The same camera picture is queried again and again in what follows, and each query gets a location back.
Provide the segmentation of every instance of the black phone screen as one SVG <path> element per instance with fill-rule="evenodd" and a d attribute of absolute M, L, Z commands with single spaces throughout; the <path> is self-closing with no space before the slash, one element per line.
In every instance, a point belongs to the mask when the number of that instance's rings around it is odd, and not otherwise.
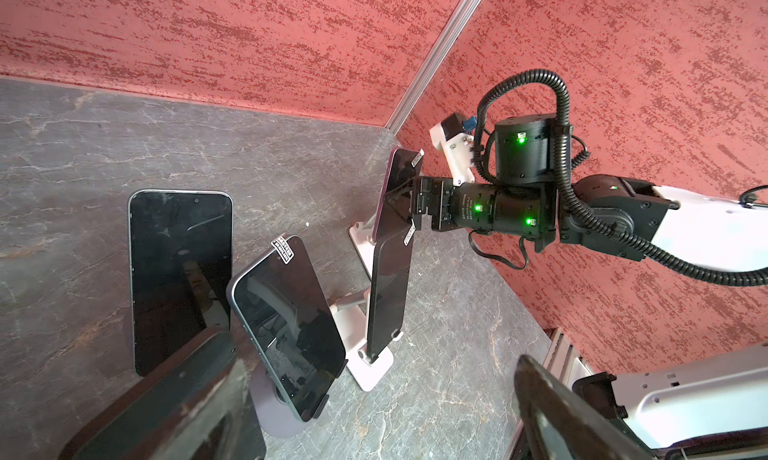
<path fill-rule="evenodd" d="M 283 398 L 308 422 L 344 369 L 346 352 L 326 297 L 298 236 L 233 279 L 230 301 Z"/>
<path fill-rule="evenodd" d="M 146 376 L 208 326 L 230 326 L 232 200 L 144 190 L 128 203 L 136 372 Z"/>
<path fill-rule="evenodd" d="M 378 358 L 402 328 L 413 252 L 413 222 L 409 190 L 401 190 L 400 187 L 417 177 L 421 168 L 420 152 L 403 148 L 392 152 L 379 200 L 376 246 L 373 250 L 366 333 L 366 353 L 372 360 Z"/>

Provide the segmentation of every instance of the black cable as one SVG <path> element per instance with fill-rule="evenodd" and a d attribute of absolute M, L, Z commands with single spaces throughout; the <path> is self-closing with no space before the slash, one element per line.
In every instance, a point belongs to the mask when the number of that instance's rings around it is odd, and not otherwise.
<path fill-rule="evenodd" d="M 757 202 L 757 195 L 755 195 L 755 192 L 759 192 L 761 189 L 768 189 L 768 185 L 755 186 L 746 190 L 739 195 L 739 203 L 746 208 L 752 208 L 753 205 L 762 205 L 762 203 Z"/>
<path fill-rule="evenodd" d="M 475 250 L 476 254 L 482 256 L 483 258 L 496 260 L 497 262 L 503 263 L 504 265 L 514 270 L 524 270 L 525 267 L 528 266 L 528 252 L 525 251 L 525 244 L 523 243 L 523 240 L 525 240 L 525 238 L 523 238 L 522 236 L 520 237 L 520 242 L 518 243 L 518 247 L 520 248 L 520 253 L 522 253 L 523 258 L 525 259 L 525 263 L 523 264 L 523 266 L 517 266 L 514 263 L 507 260 L 506 258 L 504 258 L 503 256 L 494 255 L 492 253 L 485 253 L 482 250 L 480 250 L 480 248 L 475 243 L 475 240 L 472 239 L 473 233 L 478 233 L 480 235 L 488 235 L 490 234 L 490 232 L 486 232 L 485 230 L 477 230 L 477 229 L 469 232 L 469 246 L 472 247 L 473 250 Z"/>
<path fill-rule="evenodd" d="M 562 208 L 570 212 L 586 228 L 594 230 L 601 235 L 607 236 L 623 245 L 634 248 L 655 260 L 661 265 L 673 270 L 674 272 L 686 275 L 690 278 L 701 280 L 703 282 L 714 283 L 716 285 L 726 286 L 758 286 L 768 285 L 768 266 L 762 269 L 752 270 L 750 272 L 721 272 L 719 270 L 705 268 L 702 266 L 688 263 L 683 259 L 677 258 L 654 245 L 650 241 L 628 231 L 615 231 L 614 224 L 609 224 L 601 220 L 592 210 L 590 205 L 582 202 L 576 196 L 571 185 L 571 159 L 568 157 L 568 143 L 571 141 L 571 124 L 568 117 L 571 112 L 571 97 L 568 94 L 568 88 L 565 82 L 555 72 L 548 70 L 528 70 L 523 71 L 494 86 L 478 104 L 478 125 L 475 128 L 475 142 L 472 145 L 474 153 L 475 168 L 480 176 L 490 183 L 498 184 L 496 178 L 491 175 L 482 165 L 482 132 L 485 128 L 485 116 L 488 107 L 501 98 L 505 93 L 515 88 L 529 83 L 541 83 L 549 86 L 554 91 L 557 101 L 557 109 L 554 124 L 554 174 L 557 179 L 558 192 L 560 193 L 560 202 Z"/>
<path fill-rule="evenodd" d="M 579 165 L 581 165 L 581 163 L 584 163 L 585 161 L 587 161 L 587 158 L 589 158 L 592 153 L 590 153 L 590 151 L 587 149 L 587 144 L 584 143 L 584 141 L 581 138 L 577 137 L 576 135 L 571 135 L 571 138 L 581 143 L 581 148 L 582 148 L 581 152 L 579 152 L 578 155 L 571 158 L 571 169 L 574 169 Z"/>

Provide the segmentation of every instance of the round stand base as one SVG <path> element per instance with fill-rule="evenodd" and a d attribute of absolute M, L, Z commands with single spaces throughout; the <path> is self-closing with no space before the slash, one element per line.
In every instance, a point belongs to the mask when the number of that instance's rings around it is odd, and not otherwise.
<path fill-rule="evenodd" d="M 266 372 L 264 363 L 259 363 L 250 377 L 250 396 L 254 399 L 261 429 L 271 436 L 293 437 L 302 433 L 309 424 L 296 418 L 291 407 L 278 396 L 277 388 Z"/>

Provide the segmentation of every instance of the gray marble surface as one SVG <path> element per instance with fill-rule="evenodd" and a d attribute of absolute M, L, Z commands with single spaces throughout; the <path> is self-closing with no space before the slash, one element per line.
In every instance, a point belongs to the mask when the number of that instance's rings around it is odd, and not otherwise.
<path fill-rule="evenodd" d="M 0 458 L 52 458 L 130 388 L 126 206 L 140 188 L 234 199 L 235 270 L 301 235 L 329 297 L 369 284 L 346 228 L 376 204 L 384 129 L 0 80 Z M 548 340 L 466 233 L 416 235 L 404 338 L 373 392 L 348 373 L 268 458 L 499 458 L 517 357 Z M 243 342 L 250 365 L 257 356 Z"/>

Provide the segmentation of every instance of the white label sticker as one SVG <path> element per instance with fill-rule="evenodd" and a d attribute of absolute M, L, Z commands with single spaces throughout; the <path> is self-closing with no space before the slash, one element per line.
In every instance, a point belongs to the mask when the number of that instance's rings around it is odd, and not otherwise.
<path fill-rule="evenodd" d="M 415 168 L 416 164 L 418 163 L 418 160 L 420 160 L 422 157 L 424 157 L 424 150 L 423 149 L 419 149 L 418 150 L 418 155 L 416 155 L 416 157 L 411 162 L 411 167 Z"/>
<path fill-rule="evenodd" d="M 411 218 L 411 228 L 408 230 L 408 235 L 406 235 L 406 239 L 404 239 L 402 242 L 408 246 L 408 242 L 411 241 L 411 237 L 416 232 L 416 225 L 413 224 L 413 218 Z"/>
<path fill-rule="evenodd" d="M 274 239 L 272 246 L 274 246 L 275 250 L 277 250 L 277 253 L 280 254 L 280 257 L 283 259 L 283 263 L 287 265 L 288 262 L 290 262 L 293 258 L 293 250 L 288 246 L 288 242 L 285 241 L 281 235 Z"/>

